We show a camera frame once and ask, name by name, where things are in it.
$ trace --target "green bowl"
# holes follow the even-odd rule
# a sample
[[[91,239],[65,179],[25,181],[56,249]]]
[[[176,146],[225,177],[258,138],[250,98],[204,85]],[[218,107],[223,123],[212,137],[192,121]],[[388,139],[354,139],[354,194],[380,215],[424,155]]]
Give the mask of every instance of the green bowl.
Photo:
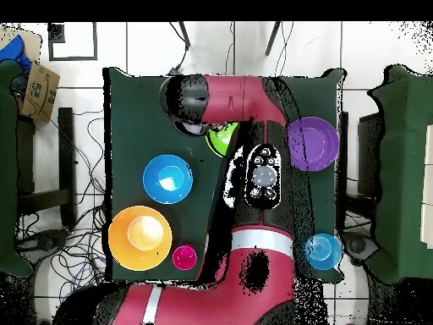
[[[226,156],[228,145],[237,125],[238,123],[226,124],[222,129],[210,129],[206,134],[206,143],[217,156]]]

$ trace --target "blue bowl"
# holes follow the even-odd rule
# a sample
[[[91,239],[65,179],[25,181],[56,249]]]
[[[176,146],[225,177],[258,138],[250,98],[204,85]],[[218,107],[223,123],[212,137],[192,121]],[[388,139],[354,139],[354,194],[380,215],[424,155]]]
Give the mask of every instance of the blue bowl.
[[[334,268],[343,256],[340,241],[329,234],[316,234],[307,240],[305,255],[310,265],[319,270]]]
[[[160,155],[145,167],[143,186],[149,197],[162,204],[180,202],[191,191],[193,173],[180,157]]]

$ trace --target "purple bowl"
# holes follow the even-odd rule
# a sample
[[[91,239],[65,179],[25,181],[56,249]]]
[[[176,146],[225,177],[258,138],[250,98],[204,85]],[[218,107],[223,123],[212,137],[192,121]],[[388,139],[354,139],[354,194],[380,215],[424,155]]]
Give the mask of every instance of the purple bowl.
[[[288,149],[292,166],[301,171],[321,171],[337,157],[338,134],[322,118],[303,117],[288,127]]]

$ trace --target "cardboard box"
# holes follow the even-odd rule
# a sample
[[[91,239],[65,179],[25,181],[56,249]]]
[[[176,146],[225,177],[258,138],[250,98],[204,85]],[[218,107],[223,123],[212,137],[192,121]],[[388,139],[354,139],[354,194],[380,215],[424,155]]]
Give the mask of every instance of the cardboard box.
[[[17,98],[19,113],[49,122],[59,80],[58,74],[32,62],[24,102],[21,98]]]
[[[24,54],[31,61],[25,99],[22,100],[17,97],[19,114],[49,122],[60,76],[38,64],[41,53],[41,37],[37,34],[3,26],[0,28],[0,48],[8,45],[17,35],[23,39]]]

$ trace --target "pink bowl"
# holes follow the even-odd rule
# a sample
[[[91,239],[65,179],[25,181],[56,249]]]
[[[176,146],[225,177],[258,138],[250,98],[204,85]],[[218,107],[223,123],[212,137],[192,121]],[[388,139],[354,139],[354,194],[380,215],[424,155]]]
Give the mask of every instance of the pink bowl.
[[[181,245],[173,253],[173,264],[177,269],[190,270],[197,262],[197,254],[192,245]]]

